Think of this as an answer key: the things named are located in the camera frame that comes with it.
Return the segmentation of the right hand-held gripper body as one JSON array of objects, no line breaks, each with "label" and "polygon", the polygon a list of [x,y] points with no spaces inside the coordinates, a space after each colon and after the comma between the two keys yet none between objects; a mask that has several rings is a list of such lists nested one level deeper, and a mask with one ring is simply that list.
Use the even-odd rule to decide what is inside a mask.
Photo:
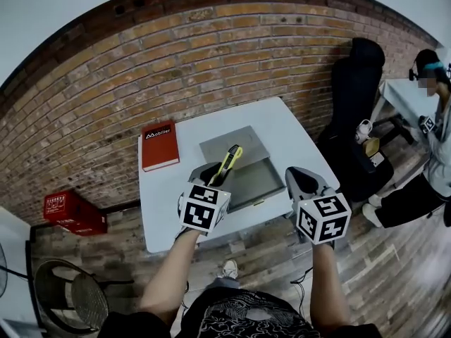
[{"label": "right hand-held gripper body", "polygon": [[345,236],[352,210],[341,192],[327,186],[314,193],[288,187],[288,195],[292,212],[287,214],[287,219],[297,230],[301,242],[333,244]]}]

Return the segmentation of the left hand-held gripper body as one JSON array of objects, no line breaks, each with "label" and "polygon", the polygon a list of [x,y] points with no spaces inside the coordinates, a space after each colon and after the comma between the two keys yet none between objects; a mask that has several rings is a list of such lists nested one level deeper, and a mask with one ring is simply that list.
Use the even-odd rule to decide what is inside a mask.
[{"label": "left hand-held gripper body", "polygon": [[189,182],[178,198],[178,215],[181,230],[175,236],[195,230],[207,236],[227,215],[231,192],[222,191],[218,186],[202,186]]}]

